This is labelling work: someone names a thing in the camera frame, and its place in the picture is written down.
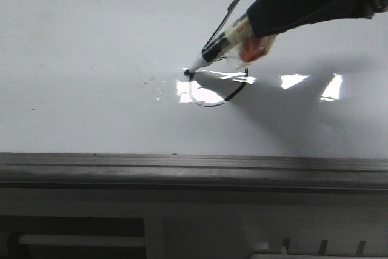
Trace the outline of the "red magnet taped to marker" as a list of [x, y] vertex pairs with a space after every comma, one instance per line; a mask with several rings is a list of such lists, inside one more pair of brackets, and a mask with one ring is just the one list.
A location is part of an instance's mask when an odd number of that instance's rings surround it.
[[226, 61], [233, 70], [246, 67], [265, 57], [275, 42], [277, 34], [256, 37], [250, 34], [246, 39], [226, 53]]

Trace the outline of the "black white whiteboard marker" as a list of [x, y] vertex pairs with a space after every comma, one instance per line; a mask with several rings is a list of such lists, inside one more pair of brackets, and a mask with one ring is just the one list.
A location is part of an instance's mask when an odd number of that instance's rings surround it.
[[198, 69], [207, 67], [224, 56], [231, 49], [242, 44], [253, 33], [252, 26], [246, 14], [237, 19], [229, 28], [216, 36], [206, 45], [191, 67], [184, 71], [185, 75], [195, 73]]

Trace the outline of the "white whiteboard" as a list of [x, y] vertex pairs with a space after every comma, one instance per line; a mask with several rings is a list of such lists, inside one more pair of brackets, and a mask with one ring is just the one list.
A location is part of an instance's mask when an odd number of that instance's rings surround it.
[[1, 151], [386, 158], [387, 15], [189, 81], [232, 1], [1, 0]]

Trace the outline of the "white machine base below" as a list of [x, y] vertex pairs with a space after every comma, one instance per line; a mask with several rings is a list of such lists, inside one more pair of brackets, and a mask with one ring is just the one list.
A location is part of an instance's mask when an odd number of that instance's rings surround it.
[[1, 190], [2, 258], [386, 258], [387, 194]]

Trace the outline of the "grey whiteboard frame rail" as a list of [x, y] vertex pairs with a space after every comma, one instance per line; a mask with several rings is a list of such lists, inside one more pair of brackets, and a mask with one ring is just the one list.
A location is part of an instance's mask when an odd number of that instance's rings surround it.
[[2, 153], [1, 183], [385, 192], [387, 160], [221, 155]]

